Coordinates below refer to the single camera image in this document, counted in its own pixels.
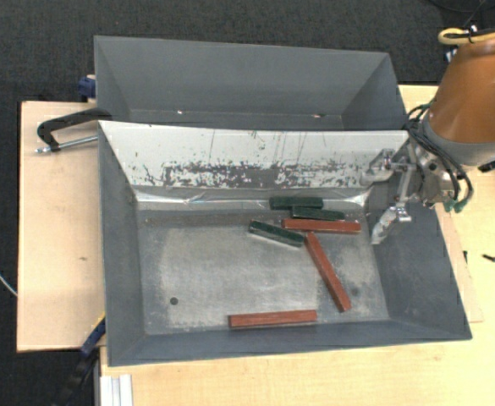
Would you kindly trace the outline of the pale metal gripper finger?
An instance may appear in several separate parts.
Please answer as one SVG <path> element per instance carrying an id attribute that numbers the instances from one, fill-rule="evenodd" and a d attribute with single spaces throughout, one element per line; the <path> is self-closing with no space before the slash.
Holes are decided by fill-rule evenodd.
<path id="1" fill-rule="evenodd" d="M 361 172 L 360 184 L 364 187 L 371 186 L 375 183 L 385 182 L 393 176 L 393 157 L 396 150 L 383 149 L 381 150 L 373 160 L 369 162 L 369 165 L 365 171 Z"/>
<path id="2" fill-rule="evenodd" d="M 411 215 L 403 206 L 390 206 L 374 225 L 371 231 L 371 244 L 380 244 L 396 225 L 408 222 L 411 222 Z"/>

